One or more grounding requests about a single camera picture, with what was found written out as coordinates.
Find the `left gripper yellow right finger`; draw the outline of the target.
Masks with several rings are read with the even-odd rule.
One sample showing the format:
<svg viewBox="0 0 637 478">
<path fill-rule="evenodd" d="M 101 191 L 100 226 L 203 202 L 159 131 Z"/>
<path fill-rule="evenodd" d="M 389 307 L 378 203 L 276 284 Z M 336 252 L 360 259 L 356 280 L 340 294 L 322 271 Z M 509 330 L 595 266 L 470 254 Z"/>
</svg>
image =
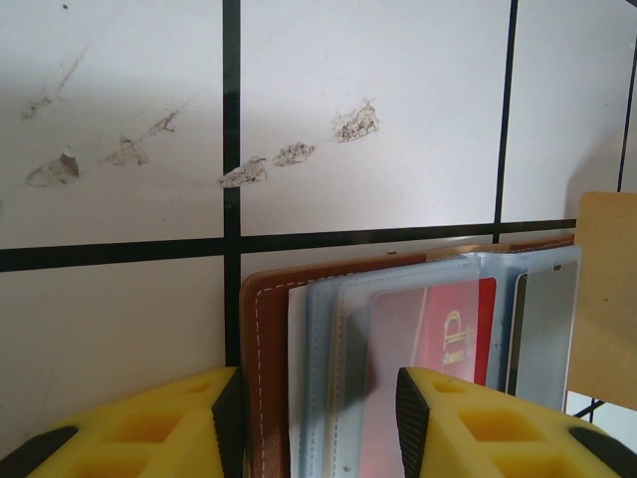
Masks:
<svg viewBox="0 0 637 478">
<path fill-rule="evenodd" d="M 637 478 L 637 453 L 563 412 L 423 367 L 397 374 L 405 478 Z"/>
</svg>

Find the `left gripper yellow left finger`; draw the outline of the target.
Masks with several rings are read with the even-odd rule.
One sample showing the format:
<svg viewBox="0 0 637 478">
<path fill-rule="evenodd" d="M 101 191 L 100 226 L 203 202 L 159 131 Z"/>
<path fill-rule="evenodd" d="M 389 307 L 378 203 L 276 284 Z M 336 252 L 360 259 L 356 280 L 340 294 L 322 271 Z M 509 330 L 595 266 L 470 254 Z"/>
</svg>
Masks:
<svg viewBox="0 0 637 478">
<path fill-rule="evenodd" d="M 243 478 L 238 368 L 211 369 L 100 406 L 0 459 L 0 478 Z"/>
</svg>

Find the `red VIP credit card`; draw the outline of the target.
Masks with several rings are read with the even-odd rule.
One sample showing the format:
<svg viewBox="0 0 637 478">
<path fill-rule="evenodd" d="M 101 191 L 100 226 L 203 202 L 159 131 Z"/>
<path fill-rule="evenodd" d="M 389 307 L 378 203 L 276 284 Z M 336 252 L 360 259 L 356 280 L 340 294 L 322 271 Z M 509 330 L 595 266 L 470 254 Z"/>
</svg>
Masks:
<svg viewBox="0 0 637 478">
<path fill-rule="evenodd" d="M 403 478 L 395 418 L 402 367 L 486 383 L 497 281 L 388 292 L 371 303 L 359 478 Z"/>
</svg>

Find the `brown leather card holder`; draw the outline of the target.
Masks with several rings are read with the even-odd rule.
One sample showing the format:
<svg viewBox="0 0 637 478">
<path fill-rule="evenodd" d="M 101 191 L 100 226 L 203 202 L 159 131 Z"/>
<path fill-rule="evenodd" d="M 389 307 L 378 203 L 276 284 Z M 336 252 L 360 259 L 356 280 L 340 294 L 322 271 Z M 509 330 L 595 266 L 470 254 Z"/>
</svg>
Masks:
<svg viewBox="0 0 637 478">
<path fill-rule="evenodd" d="M 573 244 L 571 234 L 530 242 L 458 244 L 439 249 L 260 271 L 243 282 L 240 292 L 241 366 L 248 402 L 248 470 L 250 478 L 290 478 L 288 413 L 288 292 L 312 282 L 390 267 L 453 257 L 462 253 L 512 253 Z"/>
</svg>

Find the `gold credit card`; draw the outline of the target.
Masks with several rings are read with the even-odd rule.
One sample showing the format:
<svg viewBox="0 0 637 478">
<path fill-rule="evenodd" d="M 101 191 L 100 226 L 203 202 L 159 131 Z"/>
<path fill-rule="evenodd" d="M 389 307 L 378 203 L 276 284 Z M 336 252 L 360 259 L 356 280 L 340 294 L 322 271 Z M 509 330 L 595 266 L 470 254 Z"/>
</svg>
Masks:
<svg viewBox="0 0 637 478">
<path fill-rule="evenodd" d="M 568 388 L 637 410 L 637 193 L 582 195 Z"/>
</svg>

